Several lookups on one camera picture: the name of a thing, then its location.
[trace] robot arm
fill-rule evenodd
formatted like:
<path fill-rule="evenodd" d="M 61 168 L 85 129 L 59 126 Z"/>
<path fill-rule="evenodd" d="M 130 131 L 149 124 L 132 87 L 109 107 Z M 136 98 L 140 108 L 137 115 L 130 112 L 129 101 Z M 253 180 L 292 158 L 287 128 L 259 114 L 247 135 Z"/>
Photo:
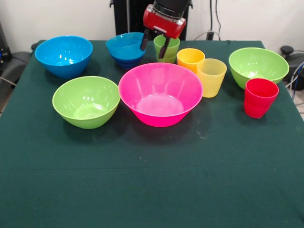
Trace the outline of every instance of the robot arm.
<path fill-rule="evenodd" d="M 163 58 L 171 38 L 176 39 L 186 26 L 182 17 L 190 0 L 155 0 L 148 5 L 143 15 L 143 24 L 146 27 L 141 43 L 141 50 L 145 50 L 148 35 L 151 31 L 163 34 L 166 42 L 161 48 L 159 58 Z"/>

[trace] cup rim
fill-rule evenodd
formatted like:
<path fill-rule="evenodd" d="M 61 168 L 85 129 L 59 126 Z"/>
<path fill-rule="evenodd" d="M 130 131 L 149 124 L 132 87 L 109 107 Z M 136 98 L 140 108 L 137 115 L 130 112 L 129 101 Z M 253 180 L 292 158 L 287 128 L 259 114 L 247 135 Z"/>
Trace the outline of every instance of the cup rim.
<path fill-rule="evenodd" d="M 156 46 L 159 47 L 159 48 L 161 48 L 162 46 L 160 46 L 160 45 L 158 45 L 157 43 L 155 43 L 155 40 L 156 40 L 158 37 L 161 37 L 161 36 L 163 36 L 163 35 L 158 35 L 158 36 L 156 36 L 156 37 L 154 38 L 154 40 L 153 40 L 154 45 L 156 45 Z M 179 46 L 179 45 L 181 44 L 180 38 L 177 37 L 175 40 L 178 40 L 178 44 L 176 44 L 176 45 L 174 45 L 174 46 L 172 46 L 172 47 L 167 47 L 167 49 L 169 49 L 169 48 L 175 48 L 176 46 Z"/>
<path fill-rule="evenodd" d="M 261 79 L 262 79 L 262 80 L 267 81 L 268 83 L 271 83 L 272 85 L 274 85 L 275 88 L 276 88 L 276 93 L 275 93 L 275 95 L 273 95 L 273 96 L 259 96 L 259 95 L 256 95 L 256 94 L 252 93 L 252 92 L 248 89 L 248 83 L 252 82 L 253 80 L 257 80 L 257 79 L 258 79 L 258 80 L 261 80 Z M 274 83 L 273 81 L 271 81 L 271 80 L 269 80 L 269 79 L 262 78 L 262 77 L 256 77 L 256 78 L 252 78 L 252 79 L 248 80 L 248 81 L 246 82 L 246 85 L 245 85 L 245 90 L 247 90 L 251 95 L 254 95 L 254 96 L 259 97 L 259 98 L 274 98 L 274 97 L 278 96 L 278 94 L 279 94 L 279 92 L 280 92 L 280 89 L 279 89 L 279 87 L 277 86 L 276 83 Z"/>
<path fill-rule="evenodd" d="M 216 61 L 220 62 L 221 64 L 223 64 L 223 65 L 225 66 L 225 71 L 222 72 L 222 73 L 220 73 L 220 74 L 217 74 L 217 75 L 210 75 L 210 74 L 204 73 L 204 72 L 199 68 L 199 65 L 200 65 L 200 64 L 203 64 L 207 59 L 212 59 L 212 60 L 216 60 Z M 198 63 L 197 71 L 198 71 L 198 72 L 201 72 L 201 73 L 203 73 L 203 74 L 205 74 L 205 75 L 207 75 L 207 76 L 219 76 L 219 75 L 221 75 L 221 74 L 223 74 L 223 73 L 224 73 L 224 75 L 225 75 L 226 72 L 227 72 L 227 65 L 226 65 L 223 61 L 221 61 L 221 60 L 219 60 L 219 59 L 217 59 L 217 58 L 205 58 L 205 59 L 202 59 L 202 60 Z"/>
<path fill-rule="evenodd" d="M 199 51 L 200 53 L 202 53 L 202 54 L 203 54 L 203 59 L 201 59 L 200 61 L 202 61 L 202 60 L 204 60 L 204 59 L 206 58 L 205 53 L 204 53 L 204 52 L 202 52 L 201 50 L 199 50 L 199 49 L 197 49 L 197 48 L 191 48 L 191 47 L 188 47 L 188 48 L 183 48 L 183 49 L 181 49 L 181 50 L 179 50 L 179 51 L 178 51 L 178 53 L 177 53 L 177 55 L 176 55 L 177 59 L 178 59 L 180 62 L 185 63 L 185 64 L 190 64 L 190 65 L 195 65 L 195 64 L 198 64 L 200 61 L 195 62 L 195 63 L 189 63 L 189 62 L 185 62 L 185 61 L 183 61 L 183 60 L 181 60 L 181 59 L 180 59 L 180 57 L 179 57 L 180 52 L 185 51 L 185 50 L 190 50 L 190 49 L 192 49 L 192 50 L 196 50 L 196 51 Z"/>

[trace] plastic bowl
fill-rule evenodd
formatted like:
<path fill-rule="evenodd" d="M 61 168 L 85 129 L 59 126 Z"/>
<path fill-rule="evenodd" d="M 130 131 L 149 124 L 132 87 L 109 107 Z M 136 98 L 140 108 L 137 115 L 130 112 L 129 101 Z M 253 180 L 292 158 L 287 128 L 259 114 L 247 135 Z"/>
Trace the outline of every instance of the plastic bowl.
<path fill-rule="evenodd" d="M 93 129 L 107 122 L 117 109 L 118 86 L 99 76 L 84 76 L 64 83 L 53 95 L 53 107 L 74 126 Z"/>
<path fill-rule="evenodd" d="M 229 65 L 234 80 L 243 89 L 252 78 L 266 78 L 277 84 L 289 72 L 289 65 L 283 57 L 257 47 L 234 51 L 229 57 Z"/>
<path fill-rule="evenodd" d="M 93 45 L 82 37 L 61 36 L 41 43 L 36 59 L 52 74 L 63 79 L 79 76 L 90 61 Z"/>
<path fill-rule="evenodd" d="M 203 97 L 203 86 L 190 70 L 171 63 L 135 67 L 121 78 L 122 101 L 143 123 L 167 127 L 179 122 Z"/>
<path fill-rule="evenodd" d="M 141 51 L 143 33 L 130 32 L 116 36 L 106 42 L 110 55 L 123 69 L 139 65 L 144 53 Z"/>

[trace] plastic cup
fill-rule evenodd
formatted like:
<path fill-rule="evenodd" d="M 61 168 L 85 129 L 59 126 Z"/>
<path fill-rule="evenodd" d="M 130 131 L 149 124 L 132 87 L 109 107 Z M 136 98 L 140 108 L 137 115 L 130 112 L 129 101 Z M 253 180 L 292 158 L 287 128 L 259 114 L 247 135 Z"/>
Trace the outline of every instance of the plastic cup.
<path fill-rule="evenodd" d="M 158 62 L 165 62 L 165 63 L 175 63 L 177 52 L 180 48 L 180 39 L 170 39 L 167 51 L 165 53 L 164 58 L 159 59 L 158 55 L 162 46 L 164 46 L 166 38 L 163 35 L 159 35 L 154 38 L 154 48 L 156 52 L 156 59 Z"/>
<path fill-rule="evenodd" d="M 219 93 L 226 72 L 226 64 L 218 59 L 206 58 L 198 63 L 196 74 L 204 86 L 203 97 L 215 97 Z"/>
<path fill-rule="evenodd" d="M 177 64 L 188 68 L 193 73 L 197 72 L 197 65 L 205 59 L 205 54 L 198 49 L 185 48 L 177 53 Z"/>
<path fill-rule="evenodd" d="M 253 78 L 245 87 L 245 113 L 252 118 L 261 118 L 279 94 L 279 87 L 264 78 Z"/>

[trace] translucent yellow cup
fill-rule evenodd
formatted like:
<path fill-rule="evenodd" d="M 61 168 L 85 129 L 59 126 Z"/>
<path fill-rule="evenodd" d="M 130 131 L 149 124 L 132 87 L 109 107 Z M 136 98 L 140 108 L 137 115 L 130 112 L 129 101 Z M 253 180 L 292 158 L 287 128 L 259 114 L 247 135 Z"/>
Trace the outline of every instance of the translucent yellow cup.
<path fill-rule="evenodd" d="M 198 63 L 196 75 L 204 87 L 203 97 L 215 97 L 219 93 L 226 72 L 226 64 L 218 59 L 206 58 Z"/>
<path fill-rule="evenodd" d="M 196 74 L 198 63 L 205 59 L 205 54 L 198 49 L 185 48 L 177 53 L 177 64 Z"/>

